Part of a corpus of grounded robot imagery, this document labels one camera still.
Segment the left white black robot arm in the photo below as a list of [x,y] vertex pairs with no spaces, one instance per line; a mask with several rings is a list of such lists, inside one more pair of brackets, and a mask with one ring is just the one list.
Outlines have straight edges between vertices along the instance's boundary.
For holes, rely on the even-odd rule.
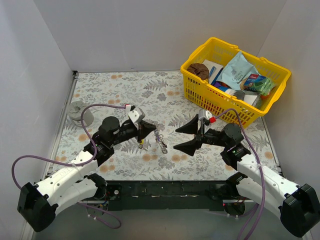
[[46,179],[26,183],[20,189],[17,210],[35,232],[47,228],[55,217],[88,198],[101,200],[106,196],[107,183],[93,173],[114,154],[114,146],[135,138],[138,142],[156,129],[144,120],[127,119],[120,124],[115,116],[106,117],[89,143],[70,162]]

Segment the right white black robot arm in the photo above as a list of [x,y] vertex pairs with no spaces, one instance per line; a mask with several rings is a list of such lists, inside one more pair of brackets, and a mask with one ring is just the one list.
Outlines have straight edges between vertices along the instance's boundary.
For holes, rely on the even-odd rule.
[[174,146],[193,156],[203,144],[223,147],[221,157],[236,174],[228,178],[227,195],[232,199],[248,198],[278,217],[295,237],[303,237],[320,221],[320,201],[309,184],[298,185],[258,162],[252,150],[242,144],[243,128],[228,123],[222,130],[210,127],[213,116],[197,114],[176,129],[177,133],[194,135],[190,141]]

